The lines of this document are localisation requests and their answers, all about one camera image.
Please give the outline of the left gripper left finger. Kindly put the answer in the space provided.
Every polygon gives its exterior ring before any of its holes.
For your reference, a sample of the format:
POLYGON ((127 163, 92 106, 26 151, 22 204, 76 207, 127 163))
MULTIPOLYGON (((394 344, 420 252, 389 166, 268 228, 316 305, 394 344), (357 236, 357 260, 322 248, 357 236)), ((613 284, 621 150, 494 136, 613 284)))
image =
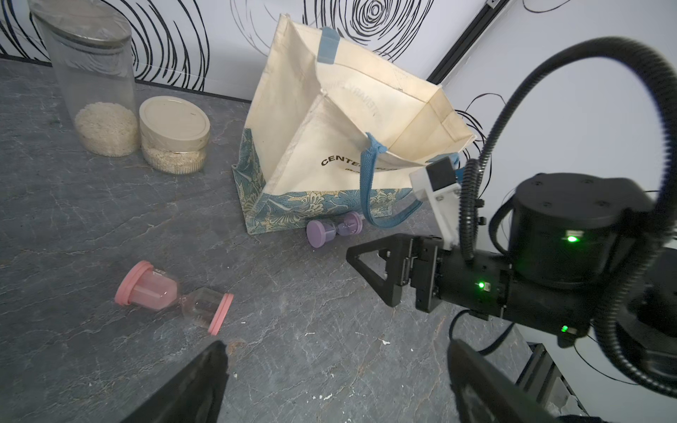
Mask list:
POLYGON ((227 388, 227 365, 226 345, 211 343, 124 420, 216 422, 227 388))

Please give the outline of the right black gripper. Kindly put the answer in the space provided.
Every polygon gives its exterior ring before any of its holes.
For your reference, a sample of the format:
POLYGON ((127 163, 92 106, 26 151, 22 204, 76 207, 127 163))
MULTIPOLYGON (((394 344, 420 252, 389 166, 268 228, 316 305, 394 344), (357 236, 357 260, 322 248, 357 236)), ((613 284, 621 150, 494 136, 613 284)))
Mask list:
POLYGON ((392 308, 410 281, 415 306, 426 313, 445 301, 552 334, 561 347, 571 347, 591 329, 594 289, 545 287, 518 275, 495 253, 478 252, 467 262, 459 249, 444 250, 440 239, 394 234, 348 248, 346 259, 392 308))

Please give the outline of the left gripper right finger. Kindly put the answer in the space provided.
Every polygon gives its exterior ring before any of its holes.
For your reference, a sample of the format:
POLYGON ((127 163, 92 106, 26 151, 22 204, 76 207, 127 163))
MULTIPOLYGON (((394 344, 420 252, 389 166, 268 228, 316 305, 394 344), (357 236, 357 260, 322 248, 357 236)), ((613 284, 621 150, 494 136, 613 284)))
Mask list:
POLYGON ((452 340, 448 369, 462 422, 556 422, 463 341, 452 340))

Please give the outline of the purple hourglass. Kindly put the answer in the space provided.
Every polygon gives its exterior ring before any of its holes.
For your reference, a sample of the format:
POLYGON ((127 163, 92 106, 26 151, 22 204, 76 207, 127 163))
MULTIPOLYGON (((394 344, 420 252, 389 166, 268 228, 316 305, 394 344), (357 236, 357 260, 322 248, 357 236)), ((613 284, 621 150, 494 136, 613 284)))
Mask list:
POLYGON ((312 220, 306 225, 306 237, 309 244, 318 249, 330 243, 337 236, 347 237, 359 234, 363 229, 363 219, 359 213, 351 211, 342 217, 342 221, 312 220))

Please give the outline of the pink hourglass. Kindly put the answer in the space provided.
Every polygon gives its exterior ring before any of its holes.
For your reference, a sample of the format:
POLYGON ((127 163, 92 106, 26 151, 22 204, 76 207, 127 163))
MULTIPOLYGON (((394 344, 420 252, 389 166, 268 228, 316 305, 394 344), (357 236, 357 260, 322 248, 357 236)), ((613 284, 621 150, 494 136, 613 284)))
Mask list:
POLYGON ((114 301, 121 306, 134 305, 153 311, 178 306, 188 321, 216 336, 234 302, 234 294, 223 294, 208 287, 182 294, 178 281, 172 276, 148 261, 140 261, 123 278, 114 301))

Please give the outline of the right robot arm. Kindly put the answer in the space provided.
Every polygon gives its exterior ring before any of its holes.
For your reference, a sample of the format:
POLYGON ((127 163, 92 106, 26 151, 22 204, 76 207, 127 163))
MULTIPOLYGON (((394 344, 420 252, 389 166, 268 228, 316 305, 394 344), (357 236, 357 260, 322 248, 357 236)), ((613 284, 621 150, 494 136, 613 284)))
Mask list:
POLYGON ((676 285, 658 250, 644 259, 642 227, 653 202, 636 183, 584 174, 524 181, 488 224, 493 251, 444 247, 438 237, 395 234, 351 247, 347 262, 390 307, 404 287, 429 313, 448 302, 554 335, 562 348, 593 334, 637 384, 676 393, 676 285))

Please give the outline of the cream canvas tote bag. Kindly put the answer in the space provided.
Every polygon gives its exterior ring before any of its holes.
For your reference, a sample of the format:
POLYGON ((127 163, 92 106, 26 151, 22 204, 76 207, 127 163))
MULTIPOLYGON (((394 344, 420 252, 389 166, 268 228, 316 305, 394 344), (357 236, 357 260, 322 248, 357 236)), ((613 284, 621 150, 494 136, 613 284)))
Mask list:
POLYGON ((281 16, 234 166, 247 231, 349 212, 388 227, 411 174, 474 139, 440 86, 281 16))

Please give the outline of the tall glass jar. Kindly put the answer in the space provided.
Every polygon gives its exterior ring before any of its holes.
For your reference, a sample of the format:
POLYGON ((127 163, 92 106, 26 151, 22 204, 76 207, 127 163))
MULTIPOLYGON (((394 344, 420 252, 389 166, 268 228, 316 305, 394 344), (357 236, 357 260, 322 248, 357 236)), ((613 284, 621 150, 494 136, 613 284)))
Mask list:
POLYGON ((30 1, 79 141, 124 157, 140 146, 132 28, 103 1, 30 1))

